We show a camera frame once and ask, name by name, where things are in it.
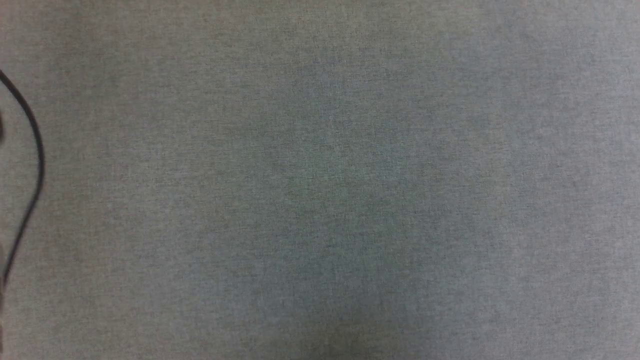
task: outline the upholstery fabric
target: upholstery fabric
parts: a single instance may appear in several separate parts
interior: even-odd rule
[[[0,2],[5,358],[639,359],[639,19]]]

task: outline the black cable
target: black cable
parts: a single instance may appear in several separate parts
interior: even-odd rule
[[[29,202],[27,211],[25,211],[24,216],[22,217],[22,222],[20,223],[20,227],[18,228],[18,233],[15,236],[11,251],[9,252],[9,258],[7,259],[6,265],[4,266],[3,284],[4,286],[6,286],[9,280],[11,267],[13,266],[13,261],[15,260],[15,255],[18,252],[20,242],[22,241],[22,235],[24,235],[24,231],[27,228],[27,223],[29,222],[29,218],[31,217],[33,209],[36,207],[36,203],[38,202],[38,198],[40,197],[40,193],[42,192],[42,186],[44,185],[44,146],[42,145],[42,136],[40,135],[40,130],[38,129],[38,122],[36,121],[36,117],[35,115],[33,115],[33,111],[31,111],[27,100],[24,99],[22,94],[20,94],[18,89],[11,82],[11,80],[6,77],[2,70],[0,70],[0,81],[2,81],[2,84],[4,84],[7,89],[9,89],[9,92],[11,92],[15,100],[22,107],[24,114],[27,115],[27,119],[29,120],[29,125],[31,125],[33,138],[35,139],[36,148],[38,151],[38,181],[36,182],[36,189],[33,193],[33,196],[31,197],[31,201]]]

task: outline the gray fabric surface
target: gray fabric surface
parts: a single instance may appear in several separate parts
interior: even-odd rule
[[[6,358],[638,359],[639,11],[3,1]]]

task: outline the wire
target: wire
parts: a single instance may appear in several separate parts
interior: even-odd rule
[[[18,228],[18,233],[15,236],[15,240],[13,241],[13,245],[11,247],[11,251],[9,252],[9,258],[4,266],[3,271],[3,286],[6,287],[7,282],[9,280],[9,274],[11,272],[11,268],[13,266],[13,262],[15,260],[15,255],[18,252],[18,248],[20,247],[20,243],[22,241],[22,236],[24,235],[24,231],[27,229],[27,223],[31,218],[31,213],[33,209],[36,207],[36,203],[40,198],[40,193],[42,193],[42,186],[44,185],[44,146],[42,145],[42,136],[40,135],[40,130],[38,129],[38,122],[36,121],[35,115],[33,115],[33,111],[29,107],[27,100],[20,94],[18,88],[9,80],[8,77],[4,74],[2,70],[0,70],[0,81],[2,84],[9,89],[9,92],[13,95],[15,100],[20,104],[24,114],[27,115],[27,119],[29,120],[29,125],[31,125],[31,130],[33,132],[33,138],[36,142],[36,148],[38,151],[38,180],[36,182],[36,188],[33,192],[33,196],[31,197],[31,201],[29,201],[29,206],[27,210],[24,212],[24,216],[22,217],[22,222],[20,223],[20,227]]]

